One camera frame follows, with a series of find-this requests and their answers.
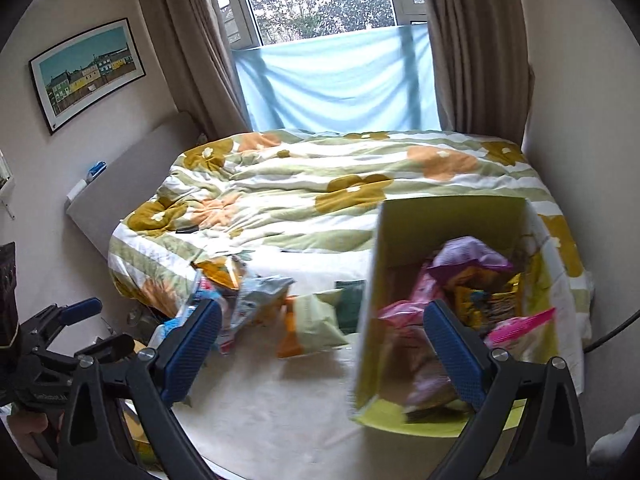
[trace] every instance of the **wall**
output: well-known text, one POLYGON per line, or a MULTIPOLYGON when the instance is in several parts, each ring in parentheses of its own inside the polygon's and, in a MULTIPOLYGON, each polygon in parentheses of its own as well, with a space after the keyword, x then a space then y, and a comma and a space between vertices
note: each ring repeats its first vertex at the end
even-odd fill
MULTIPOLYGON (((610 0, 522 0, 536 74, 525 150, 567 216, 598 337, 640 307, 640 46, 610 0)), ((640 412, 640 322, 586 357, 588 442, 640 412)))
MULTIPOLYGON (((15 174, 0 208, 0 242, 17 245, 20 319, 50 303, 97 296, 103 316, 122 326, 130 301, 108 277, 104 259, 64 215, 65 195, 96 161, 114 160, 175 112, 137 0, 37 0, 0 54, 0 149, 15 174), (36 101, 29 60, 88 28, 128 17, 146 76, 102 99, 49 135, 36 101)), ((52 349, 73 351, 108 335, 100 319, 67 328, 52 349)))

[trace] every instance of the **light blue fabric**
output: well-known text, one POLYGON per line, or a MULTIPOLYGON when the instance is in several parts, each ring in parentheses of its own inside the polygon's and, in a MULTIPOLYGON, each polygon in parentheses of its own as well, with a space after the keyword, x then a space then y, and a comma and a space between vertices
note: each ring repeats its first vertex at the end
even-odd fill
POLYGON ((254 130, 439 130, 427 25, 234 51, 254 130))

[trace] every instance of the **gray headboard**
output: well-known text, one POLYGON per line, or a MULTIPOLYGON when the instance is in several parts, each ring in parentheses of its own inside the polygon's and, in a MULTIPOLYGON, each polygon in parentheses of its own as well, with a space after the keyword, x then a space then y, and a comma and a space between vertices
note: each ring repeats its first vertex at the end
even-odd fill
POLYGON ((187 112, 158 126, 107 166, 66 210, 105 258, 118 222, 156 192, 182 152, 200 131, 187 112))

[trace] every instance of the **black picture frame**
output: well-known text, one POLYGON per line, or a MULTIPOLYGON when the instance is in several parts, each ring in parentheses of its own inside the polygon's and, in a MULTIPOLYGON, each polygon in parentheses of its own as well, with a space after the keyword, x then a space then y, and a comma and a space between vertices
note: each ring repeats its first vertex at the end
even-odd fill
POLYGON ((33 57, 29 69, 36 99, 51 135, 107 95, 146 75, 128 18, 97 25, 57 43, 33 57), (117 29, 121 29, 122 34, 110 32, 117 29), (100 51, 100 38, 105 38, 104 52, 100 51), (116 43, 120 48, 113 50, 116 43), (91 52, 92 60, 87 54, 90 48, 98 50, 91 52), (43 75, 43 63, 48 76, 43 75), (55 70, 60 73, 52 76, 51 70, 55 67, 61 67, 55 70))

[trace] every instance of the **black cable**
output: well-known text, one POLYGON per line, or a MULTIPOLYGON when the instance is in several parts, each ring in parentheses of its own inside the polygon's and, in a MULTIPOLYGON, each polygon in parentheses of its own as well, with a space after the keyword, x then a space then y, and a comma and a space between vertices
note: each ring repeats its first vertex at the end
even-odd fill
POLYGON ((629 325, 631 325, 633 322, 637 321, 638 319, 640 319, 640 310, 638 310, 631 317, 629 317, 629 319, 627 319, 624 323, 622 323, 618 327, 614 328, 611 332, 609 332, 608 334, 605 334, 600 339, 597 339, 596 341, 594 341, 590 345, 586 346, 584 348, 584 353, 588 354, 589 352, 591 352, 591 350, 595 350, 597 347, 602 346, 609 339, 611 339, 614 336, 617 336, 626 327, 628 327, 629 325))

